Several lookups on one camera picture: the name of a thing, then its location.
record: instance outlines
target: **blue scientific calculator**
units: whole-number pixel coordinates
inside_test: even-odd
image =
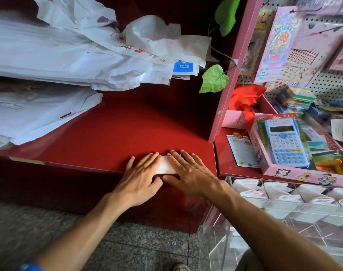
[[[305,168],[309,159],[294,118],[265,120],[269,150],[274,164]]]

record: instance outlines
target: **forearm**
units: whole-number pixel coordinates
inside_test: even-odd
[[[104,197],[73,228],[47,246],[35,262],[44,271],[79,271],[124,211],[117,198]]]
[[[343,270],[330,255],[246,201],[226,182],[215,181],[207,199],[238,231],[267,270]],[[290,256],[297,260],[287,260]]]

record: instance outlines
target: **granite floor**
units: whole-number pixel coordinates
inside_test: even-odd
[[[0,202],[0,271],[32,258],[82,216]],[[169,271],[199,266],[198,236],[132,223],[115,223],[83,270]]]

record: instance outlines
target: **blue memo card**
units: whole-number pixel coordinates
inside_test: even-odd
[[[174,64],[173,73],[193,72],[193,63],[178,61]]]
[[[256,154],[248,137],[227,135],[227,138],[238,166],[259,168]]]

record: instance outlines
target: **shoe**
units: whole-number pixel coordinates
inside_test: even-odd
[[[183,264],[182,262],[180,262],[174,266],[173,271],[191,271],[191,270],[186,264]]]

